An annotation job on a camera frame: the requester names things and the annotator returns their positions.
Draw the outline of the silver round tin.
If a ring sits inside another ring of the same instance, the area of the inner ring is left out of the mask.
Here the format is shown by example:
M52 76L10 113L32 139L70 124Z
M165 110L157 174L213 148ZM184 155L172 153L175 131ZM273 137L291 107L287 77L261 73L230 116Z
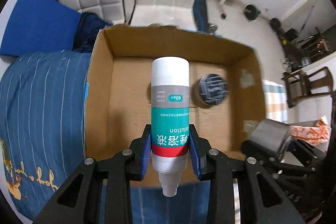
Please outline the silver round tin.
M270 157L280 160L291 142L289 129L288 124L267 118L249 134L249 140Z

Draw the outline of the white teal solution bottle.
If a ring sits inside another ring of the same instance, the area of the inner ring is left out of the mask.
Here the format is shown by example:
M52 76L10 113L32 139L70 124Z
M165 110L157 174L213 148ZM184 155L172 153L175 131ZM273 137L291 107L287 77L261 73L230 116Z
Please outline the white teal solution bottle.
M190 65L181 57L160 57L151 67L151 150L162 193L174 197L187 165Z

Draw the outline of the black patterned round tin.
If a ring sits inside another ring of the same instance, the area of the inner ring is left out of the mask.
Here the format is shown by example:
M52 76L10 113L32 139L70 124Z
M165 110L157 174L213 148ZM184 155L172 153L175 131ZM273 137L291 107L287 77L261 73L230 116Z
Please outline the black patterned round tin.
M201 108L212 108L222 104L229 93L228 82L215 73L197 79L191 90L193 103Z

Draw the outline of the open cardboard box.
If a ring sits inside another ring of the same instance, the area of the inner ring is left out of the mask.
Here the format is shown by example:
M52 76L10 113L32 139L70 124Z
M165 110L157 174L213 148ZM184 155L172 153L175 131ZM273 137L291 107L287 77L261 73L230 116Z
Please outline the open cardboard box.
M135 186L165 196L197 177L187 166L191 130L233 151L248 121L262 121L265 101L252 48L171 26L102 29L94 44L85 101L86 155L112 158L150 125L152 166Z

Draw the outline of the orange white patterned cloth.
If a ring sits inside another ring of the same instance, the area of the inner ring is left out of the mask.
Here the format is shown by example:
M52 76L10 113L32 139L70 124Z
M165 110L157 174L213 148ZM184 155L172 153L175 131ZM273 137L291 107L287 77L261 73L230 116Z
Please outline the orange white patterned cloth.
M291 136L313 146L328 143L330 139L330 128L326 116L322 116L313 126L292 125L289 127L289 132Z

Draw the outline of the plaid checkered blanket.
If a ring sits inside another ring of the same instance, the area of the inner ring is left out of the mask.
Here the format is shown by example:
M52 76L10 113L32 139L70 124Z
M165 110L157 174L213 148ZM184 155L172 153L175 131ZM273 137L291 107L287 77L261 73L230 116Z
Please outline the plaid checkered blanket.
M265 96L266 118L287 123L288 104L285 87L269 80L263 80L262 87Z

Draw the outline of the dark wooden chair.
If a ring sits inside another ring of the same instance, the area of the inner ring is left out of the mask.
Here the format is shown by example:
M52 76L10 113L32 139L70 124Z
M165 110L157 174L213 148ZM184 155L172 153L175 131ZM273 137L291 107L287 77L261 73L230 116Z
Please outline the dark wooden chair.
M333 91L333 76L328 67L307 74L302 69L283 73L285 83L286 102L288 108L293 108L296 103L308 98L328 96Z

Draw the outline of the blue striped quilt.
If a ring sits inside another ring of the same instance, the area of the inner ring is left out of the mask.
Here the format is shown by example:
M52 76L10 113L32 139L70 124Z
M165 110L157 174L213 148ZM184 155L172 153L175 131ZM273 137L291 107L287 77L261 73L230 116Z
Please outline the blue striped quilt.
M19 213L41 212L85 159L84 98L91 55L26 53L1 79L6 188Z

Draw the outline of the chrome dumbbell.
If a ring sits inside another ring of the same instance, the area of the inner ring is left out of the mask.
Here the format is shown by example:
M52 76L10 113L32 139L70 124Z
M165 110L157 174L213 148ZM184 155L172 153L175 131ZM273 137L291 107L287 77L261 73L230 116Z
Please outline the chrome dumbbell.
M217 32L217 30L218 30L218 26L216 24L214 24L214 23L209 24L209 30L208 30L208 32L210 34L215 34Z

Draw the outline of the black blue bench pad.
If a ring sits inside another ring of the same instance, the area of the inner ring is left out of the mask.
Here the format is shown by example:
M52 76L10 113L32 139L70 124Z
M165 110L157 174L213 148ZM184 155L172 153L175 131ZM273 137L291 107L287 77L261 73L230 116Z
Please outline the black blue bench pad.
M195 0L193 6L194 21L198 31L209 33L210 24L206 0Z

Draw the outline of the barbell on floor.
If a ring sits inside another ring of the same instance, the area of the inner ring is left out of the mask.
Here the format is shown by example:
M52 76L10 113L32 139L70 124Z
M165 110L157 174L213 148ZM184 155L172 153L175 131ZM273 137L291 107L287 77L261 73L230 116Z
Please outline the barbell on floor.
M243 14L245 15L246 19L249 21L254 21L258 17L262 20L266 20L273 31L277 32L281 28L281 22L277 18L269 19L267 16L263 15L261 11L256 8L254 5L249 4L243 9Z

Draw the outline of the blue foam cushion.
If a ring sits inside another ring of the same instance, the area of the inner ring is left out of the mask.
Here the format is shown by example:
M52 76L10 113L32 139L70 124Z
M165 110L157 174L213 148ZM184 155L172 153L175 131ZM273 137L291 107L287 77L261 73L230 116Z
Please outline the blue foam cushion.
M18 0L3 34L1 55L71 50L80 17L55 0Z

